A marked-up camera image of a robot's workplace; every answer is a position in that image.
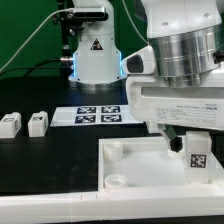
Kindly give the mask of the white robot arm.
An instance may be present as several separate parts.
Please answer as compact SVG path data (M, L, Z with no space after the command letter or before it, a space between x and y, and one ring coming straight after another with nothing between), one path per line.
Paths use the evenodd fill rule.
M113 40L108 0L72 0L84 30L74 53L72 79L85 87L109 84L121 71L133 116L156 123L173 145L173 125L224 130L223 2L140 0L147 46L121 60Z

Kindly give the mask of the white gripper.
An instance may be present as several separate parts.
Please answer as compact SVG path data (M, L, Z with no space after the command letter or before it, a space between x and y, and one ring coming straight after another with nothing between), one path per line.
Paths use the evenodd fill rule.
M152 75L130 76L128 104L139 121L155 122L171 151L181 151L182 138L172 125L224 130L224 75L204 75L197 87L170 88Z

